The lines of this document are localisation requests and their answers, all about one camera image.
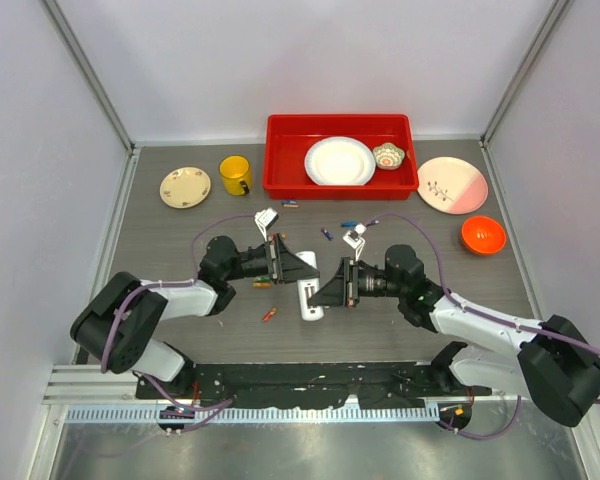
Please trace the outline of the white remote control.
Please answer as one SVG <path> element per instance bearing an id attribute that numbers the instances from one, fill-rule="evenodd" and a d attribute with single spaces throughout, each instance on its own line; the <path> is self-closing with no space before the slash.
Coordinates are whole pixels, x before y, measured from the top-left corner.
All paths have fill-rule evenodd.
<path id="1" fill-rule="evenodd" d="M 305 263 L 317 268 L 317 257 L 313 251 L 301 251 L 297 256 Z M 308 300 L 319 290 L 319 276 L 314 276 L 307 280 L 299 280 L 297 282 L 298 297 L 300 303 L 301 318 L 307 322 L 314 322 L 324 317 L 324 309 L 322 306 L 310 306 Z"/>

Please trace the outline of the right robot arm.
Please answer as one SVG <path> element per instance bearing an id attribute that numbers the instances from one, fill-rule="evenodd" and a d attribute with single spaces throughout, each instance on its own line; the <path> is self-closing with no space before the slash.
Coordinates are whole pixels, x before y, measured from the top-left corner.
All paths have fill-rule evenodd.
<path id="1" fill-rule="evenodd" d="M 445 395 L 487 387 L 530 399 L 555 422 L 577 426 L 600 404 L 600 352 L 569 319 L 505 315 L 452 294 L 430 280 L 408 245 L 393 245 L 382 268 L 348 257 L 308 303 L 354 308 L 363 297 L 395 298 L 413 326 L 459 338 L 431 380 Z"/>

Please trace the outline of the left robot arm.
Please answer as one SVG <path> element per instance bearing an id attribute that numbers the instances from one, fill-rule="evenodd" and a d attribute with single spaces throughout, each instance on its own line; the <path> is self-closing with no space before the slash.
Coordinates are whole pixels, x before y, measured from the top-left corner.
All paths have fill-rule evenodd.
<path id="1" fill-rule="evenodd" d="M 185 397 L 196 382 L 194 362 L 154 332 L 165 320 L 209 317 L 224 311 L 236 295 L 234 280 L 269 277 L 275 284 L 319 276 L 306 252 L 289 250 L 278 234 L 256 248 L 237 249 L 227 236 L 209 241 L 195 279 L 141 280 L 115 274 L 76 318 L 70 337 L 101 361 L 106 372 L 134 372 L 153 379 L 170 398 Z"/>

